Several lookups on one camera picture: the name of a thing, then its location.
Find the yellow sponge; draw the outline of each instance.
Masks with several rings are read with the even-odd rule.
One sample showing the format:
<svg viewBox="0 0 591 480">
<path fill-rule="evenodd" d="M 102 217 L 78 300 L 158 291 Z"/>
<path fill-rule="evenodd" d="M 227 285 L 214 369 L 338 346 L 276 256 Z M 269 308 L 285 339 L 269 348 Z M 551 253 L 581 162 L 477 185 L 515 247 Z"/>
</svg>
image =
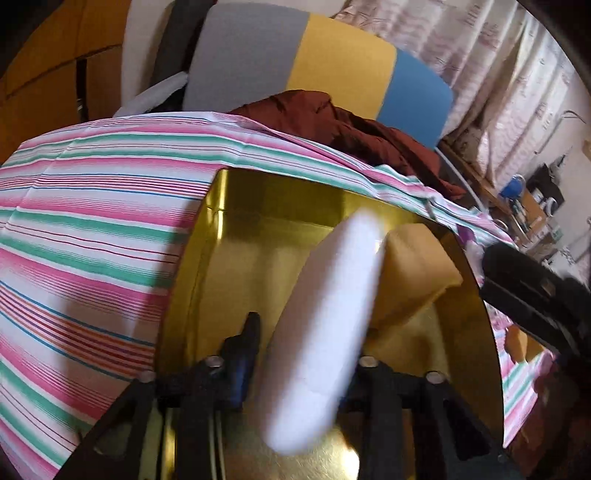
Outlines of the yellow sponge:
<svg viewBox="0 0 591 480">
<path fill-rule="evenodd" d="M 439 240 L 422 223 L 391 230 L 384 240 L 384 261 L 370 328 L 373 335 L 385 327 L 401 325 L 441 296 L 446 288 L 462 283 L 462 275 Z"/>
</svg>

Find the white foam block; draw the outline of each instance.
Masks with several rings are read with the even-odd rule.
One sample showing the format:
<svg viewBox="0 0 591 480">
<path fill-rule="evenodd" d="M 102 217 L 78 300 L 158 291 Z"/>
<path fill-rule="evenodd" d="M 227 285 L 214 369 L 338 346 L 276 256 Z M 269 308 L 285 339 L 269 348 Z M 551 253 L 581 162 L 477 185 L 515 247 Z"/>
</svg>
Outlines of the white foam block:
<svg viewBox="0 0 591 480">
<path fill-rule="evenodd" d="M 313 446 L 335 421 L 368 327 L 381 267 L 380 221 L 356 212 L 310 253 L 269 343 L 250 421 L 283 455 Z"/>
</svg>

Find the dark red fabric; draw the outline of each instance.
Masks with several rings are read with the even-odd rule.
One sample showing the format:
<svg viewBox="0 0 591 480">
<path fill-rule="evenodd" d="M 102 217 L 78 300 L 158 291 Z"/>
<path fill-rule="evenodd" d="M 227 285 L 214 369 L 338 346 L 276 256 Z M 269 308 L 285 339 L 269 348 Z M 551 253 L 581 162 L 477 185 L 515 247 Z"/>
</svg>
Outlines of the dark red fabric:
<svg viewBox="0 0 591 480">
<path fill-rule="evenodd" d="M 439 177 L 440 159 L 434 151 L 400 130 L 334 106 L 327 93 L 289 90 L 230 113 L 327 145 L 369 165 L 386 164 L 403 175 L 416 175 L 450 200 L 466 193 Z"/>
</svg>

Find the black metal bracket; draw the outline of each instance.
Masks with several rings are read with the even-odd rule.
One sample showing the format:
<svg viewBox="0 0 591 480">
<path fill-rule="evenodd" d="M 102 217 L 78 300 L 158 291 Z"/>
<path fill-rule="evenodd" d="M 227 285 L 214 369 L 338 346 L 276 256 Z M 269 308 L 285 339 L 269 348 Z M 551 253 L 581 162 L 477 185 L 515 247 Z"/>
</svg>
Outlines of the black metal bracket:
<svg viewBox="0 0 591 480">
<path fill-rule="evenodd" d="M 64 464 L 56 480 L 136 480 L 144 436 L 155 405 L 179 408 L 177 480 L 212 480 L 219 459 L 212 442 L 215 411 L 240 409 L 258 354 L 261 319 L 251 312 L 242 332 L 224 341 L 219 355 L 177 375 L 134 380 Z M 363 412 L 359 480 L 405 480 L 402 411 L 413 414 L 417 480 L 520 480 L 521 475 L 486 427 L 444 376 L 394 372 L 373 357 L 359 361 L 341 413 Z M 106 451 L 101 438 L 127 424 L 122 449 Z"/>
<path fill-rule="evenodd" d="M 405 480 L 403 409 L 412 413 L 417 480 L 523 478 L 441 373 L 420 378 L 363 359 L 342 403 L 365 413 L 359 480 Z"/>
</svg>

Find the wooden surface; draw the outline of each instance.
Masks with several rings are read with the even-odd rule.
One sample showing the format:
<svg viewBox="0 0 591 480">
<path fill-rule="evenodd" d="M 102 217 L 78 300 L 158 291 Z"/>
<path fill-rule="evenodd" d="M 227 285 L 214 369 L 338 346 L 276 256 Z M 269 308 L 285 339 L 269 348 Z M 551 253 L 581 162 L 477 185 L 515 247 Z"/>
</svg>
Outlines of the wooden surface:
<svg viewBox="0 0 591 480">
<path fill-rule="evenodd" d="M 37 27 L 6 72 L 7 93 L 76 56 L 76 38 L 85 0 L 64 0 Z"/>
<path fill-rule="evenodd" d="M 86 104 L 89 120 L 110 118 L 121 106 L 121 47 L 87 59 Z"/>
<path fill-rule="evenodd" d="M 26 85 L 6 100 L 3 110 L 9 127 L 8 138 L 16 146 L 29 138 L 78 123 L 76 64 L 71 62 Z"/>
<path fill-rule="evenodd" d="M 131 0 L 64 0 L 0 78 L 0 164 L 32 137 L 80 121 L 76 60 L 87 60 L 90 119 L 119 108 L 121 45 Z"/>
<path fill-rule="evenodd" d="M 76 56 L 123 44 L 131 0 L 86 0 Z"/>
<path fill-rule="evenodd" d="M 511 214 L 511 210 L 504 199 L 497 196 L 495 189 L 487 181 L 479 175 L 474 168 L 468 165 L 465 160 L 458 155 L 445 141 L 440 141 L 438 145 L 442 153 L 454 164 L 460 171 L 462 176 L 468 181 L 472 189 L 480 197 L 481 200 L 488 200 L 492 205 L 497 207 L 506 215 Z"/>
</svg>

